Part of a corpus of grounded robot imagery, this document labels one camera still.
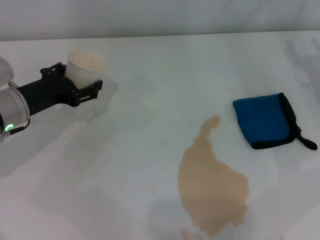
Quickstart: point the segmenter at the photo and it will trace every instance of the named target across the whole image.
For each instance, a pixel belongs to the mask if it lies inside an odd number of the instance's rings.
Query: white tabletop
[[[74,49],[106,57],[103,90],[0,144],[0,240],[279,240],[319,208],[319,151],[252,149],[232,102],[284,92],[319,145],[320,31],[0,42],[18,85]],[[244,223],[209,237],[184,210],[178,173],[213,115],[214,154],[247,177],[249,197]]]

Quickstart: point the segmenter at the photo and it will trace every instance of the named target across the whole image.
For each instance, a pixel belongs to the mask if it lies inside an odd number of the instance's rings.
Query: paper cup
[[[82,89],[101,79],[106,68],[106,60],[100,54],[88,50],[75,50],[68,55],[65,76],[78,89]]]

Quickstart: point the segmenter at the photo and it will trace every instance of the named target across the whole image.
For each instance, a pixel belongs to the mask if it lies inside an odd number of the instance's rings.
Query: green led light
[[[13,129],[14,125],[13,124],[9,124],[8,126],[5,127],[4,130],[9,131],[10,129]]]

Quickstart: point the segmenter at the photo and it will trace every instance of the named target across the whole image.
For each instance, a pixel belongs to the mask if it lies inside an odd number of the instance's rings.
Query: white wall
[[[320,29],[320,0],[1,0],[0,40]]]

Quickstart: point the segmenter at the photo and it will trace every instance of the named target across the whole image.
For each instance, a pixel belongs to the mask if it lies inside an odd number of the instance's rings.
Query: brown liquid
[[[178,190],[192,223],[215,236],[228,223],[243,224],[249,196],[248,179],[217,160],[209,140],[220,117],[207,119],[182,157]]]

